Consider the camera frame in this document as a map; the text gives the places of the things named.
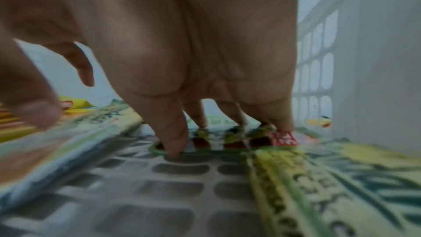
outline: palm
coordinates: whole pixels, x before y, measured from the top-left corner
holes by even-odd
[[[292,129],[296,0],[73,0],[111,84],[176,153],[204,98]]]

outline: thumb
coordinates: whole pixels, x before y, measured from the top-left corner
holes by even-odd
[[[60,119],[61,107],[48,82],[0,22],[0,102],[41,129]]]

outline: perforated plastic grid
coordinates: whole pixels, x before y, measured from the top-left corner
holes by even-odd
[[[121,147],[0,219],[0,237],[264,236],[239,156],[151,154]]]

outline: human hand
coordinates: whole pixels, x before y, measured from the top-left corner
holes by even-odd
[[[293,130],[297,0],[69,0],[116,92],[171,155],[186,146],[183,110],[201,100],[234,121]]]
[[[93,86],[93,69],[78,27],[64,0],[0,0],[0,102],[25,121],[48,128],[61,107],[45,78],[12,38],[40,44],[72,64],[82,82]]]

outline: finger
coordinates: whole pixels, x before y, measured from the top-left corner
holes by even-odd
[[[80,80],[86,86],[94,86],[93,68],[85,53],[75,43],[58,43],[44,45],[62,55],[78,72]]]
[[[0,102],[24,121],[47,129],[61,107],[48,82],[0,23]]]
[[[176,94],[143,97],[126,90],[116,90],[148,122],[169,156],[176,156],[184,151],[189,133],[186,117]]]
[[[230,119],[235,121],[240,126],[247,125],[247,119],[244,113],[241,111],[238,103],[226,102],[226,101],[215,101],[218,108],[227,115]]]
[[[183,110],[200,128],[207,127],[207,119],[202,101],[183,103]]]
[[[240,104],[250,117],[263,124],[273,124],[281,132],[292,132],[294,121],[291,110],[291,97],[278,99],[267,104]]]

